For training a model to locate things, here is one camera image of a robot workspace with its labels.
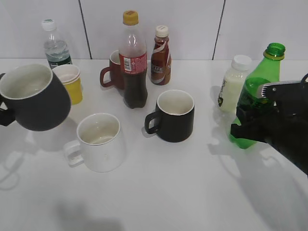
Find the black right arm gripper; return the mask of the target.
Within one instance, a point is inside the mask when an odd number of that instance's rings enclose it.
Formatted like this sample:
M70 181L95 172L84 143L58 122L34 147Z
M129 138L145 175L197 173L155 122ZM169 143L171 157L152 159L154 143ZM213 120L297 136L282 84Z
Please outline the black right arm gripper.
M275 101L276 111L271 115L271 109L237 107L236 116L241 124L231 125L231 135L266 142L307 174L308 84L300 81L262 84L258 87L258 98Z

